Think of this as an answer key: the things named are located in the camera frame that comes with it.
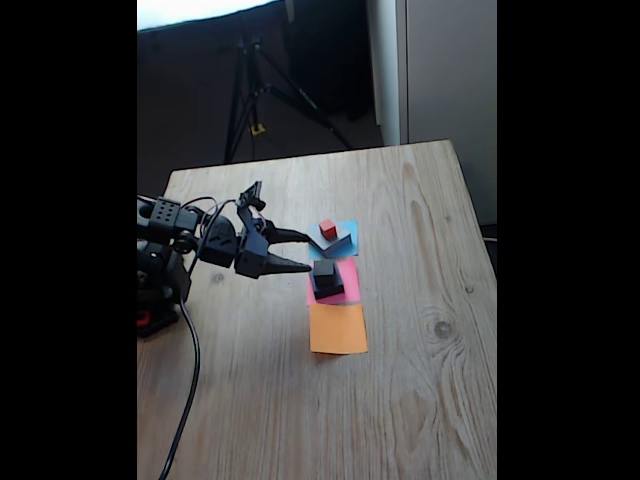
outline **tripod leg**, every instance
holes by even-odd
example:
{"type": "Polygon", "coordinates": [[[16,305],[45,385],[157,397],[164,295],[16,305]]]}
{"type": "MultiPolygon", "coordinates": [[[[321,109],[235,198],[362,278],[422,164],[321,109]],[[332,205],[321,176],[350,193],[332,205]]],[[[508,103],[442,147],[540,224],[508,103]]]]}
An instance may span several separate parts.
{"type": "MultiPolygon", "coordinates": [[[[260,81],[260,73],[258,72],[258,66],[256,65],[256,54],[252,49],[249,49],[247,52],[247,77],[249,78],[249,93],[260,90],[262,82],[260,81]]],[[[250,128],[253,135],[254,129],[256,131],[259,130],[257,102],[254,103],[253,109],[251,110],[251,120],[253,123],[250,125],[250,128]]]]}
{"type": "Polygon", "coordinates": [[[247,103],[245,104],[244,109],[242,110],[242,115],[240,115],[240,121],[238,122],[239,127],[238,127],[237,134],[235,135],[235,139],[233,140],[231,151],[229,152],[229,156],[225,157],[224,159],[225,164],[231,163],[233,156],[236,154],[238,145],[240,145],[240,139],[242,138],[242,134],[244,133],[243,124],[246,123],[247,120],[249,119],[249,113],[253,110],[257,101],[258,101],[258,97],[255,95],[251,95],[247,100],[247,103]]]}
{"type": "Polygon", "coordinates": [[[295,84],[295,82],[293,80],[291,80],[277,65],[276,63],[271,59],[271,57],[269,57],[269,55],[267,55],[264,50],[260,47],[259,44],[255,44],[254,48],[256,51],[260,52],[260,54],[262,54],[262,57],[267,61],[267,63],[269,65],[271,65],[274,70],[276,72],[278,72],[278,74],[284,78],[284,80],[289,84],[289,86],[291,88],[293,88],[294,91],[298,92],[300,94],[300,96],[311,106],[311,108],[315,111],[316,115],[318,116],[318,118],[321,118],[324,122],[324,125],[329,129],[329,131],[331,131],[331,133],[333,133],[338,140],[340,140],[343,145],[345,147],[347,147],[348,150],[351,150],[353,147],[349,144],[349,142],[347,141],[346,138],[344,138],[342,136],[342,134],[336,129],[336,127],[331,123],[331,121],[326,117],[326,115],[324,115],[319,109],[318,106],[315,104],[315,102],[313,100],[311,100],[311,98],[309,97],[309,95],[307,95],[307,93],[302,90],[301,87],[299,87],[298,85],[295,84]]]}
{"type": "Polygon", "coordinates": [[[304,115],[305,117],[325,127],[327,130],[333,133],[338,138],[338,140],[340,140],[343,143],[343,145],[347,147],[347,149],[349,150],[352,149],[347,139],[344,138],[342,134],[338,131],[338,129],[336,129],[336,127],[331,123],[331,121],[329,121],[329,119],[324,115],[322,115],[317,109],[313,110],[309,108],[306,104],[301,104],[296,99],[291,98],[289,95],[282,92],[276,87],[272,86],[268,90],[268,92],[273,94],[273,96],[276,97],[278,100],[280,100],[282,103],[289,105],[294,110],[297,110],[300,114],[304,115]]]}
{"type": "Polygon", "coordinates": [[[231,97],[231,112],[229,113],[229,126],[227,127],[227,142],[224,147],[224,163],[231,162],[233,154],[231,148],[233,139],[236,136],[234,130],[236,125],[236,111],[238,109],[238,98],[240,97],[240,83],[242,82],[242,67],[244,65],[244,49],[238,48],[238,64],[236,65],[236,73],[233,79],[233,94],[231,97]]]}

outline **wall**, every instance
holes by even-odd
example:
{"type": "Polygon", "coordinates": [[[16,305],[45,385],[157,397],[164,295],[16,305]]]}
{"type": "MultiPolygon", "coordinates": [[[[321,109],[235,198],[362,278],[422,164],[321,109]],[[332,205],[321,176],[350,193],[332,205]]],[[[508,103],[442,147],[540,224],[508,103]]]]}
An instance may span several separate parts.
{"type": "Polygon", "coordinates": [[[400,129],[396,8],[396,0],[367,0],[376,122],[385,145],[406,143],[400,129]]]}
{"type": "Polygon", "coordinates": [[[450,138],[478,221],[496,223],[497,1],[406,1],[409,142],[450,138]]]}

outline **softbox light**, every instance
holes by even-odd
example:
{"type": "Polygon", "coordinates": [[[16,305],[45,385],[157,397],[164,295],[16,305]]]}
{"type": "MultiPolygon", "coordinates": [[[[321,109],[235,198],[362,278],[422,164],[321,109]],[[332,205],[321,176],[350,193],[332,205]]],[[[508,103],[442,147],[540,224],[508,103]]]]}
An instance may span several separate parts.
{"type": "Polygon", "coordinates": [[[277,0],[137,0],[138,31],[221,17],[277,0]]]}

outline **black block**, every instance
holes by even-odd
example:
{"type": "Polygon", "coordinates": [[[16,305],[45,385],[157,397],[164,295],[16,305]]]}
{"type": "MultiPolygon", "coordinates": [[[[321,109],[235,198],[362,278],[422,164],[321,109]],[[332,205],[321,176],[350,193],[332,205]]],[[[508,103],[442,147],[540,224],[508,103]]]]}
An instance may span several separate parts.
{"type": "Polygon", "coordinates": [[[330,297],[331,295],[344,293],[344,283],[342,282],[340,271],[337,268],[335,268],[335,264],[334,264],[333,281],[331,282],[330,285],[324,286],[324,287],[319,286],[315,281],[313,272],[309,273],[309,278],[311,279],[311,286],[313,287],[313,295],[316,297],[316,300],[319,300],[325,297],[330,297]]]}
{"type": "Polygon", "coordinates": [[[333,260],[316,260],[313,262],[312,274],[318,287],[331,287],[336,281],[336,264],[333,260]]]}

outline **red cube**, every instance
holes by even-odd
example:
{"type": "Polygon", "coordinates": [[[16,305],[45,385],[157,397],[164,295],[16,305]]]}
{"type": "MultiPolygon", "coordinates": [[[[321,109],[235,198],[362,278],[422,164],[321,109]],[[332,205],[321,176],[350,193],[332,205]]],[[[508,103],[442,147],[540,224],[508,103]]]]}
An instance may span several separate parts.
{"type": "Polygon", "coordinates": [[[322,233],[322,236],[327,240],[333,240],[338,236],[336,224],[328,218],[320,224],[320,232],[322,233]]]}

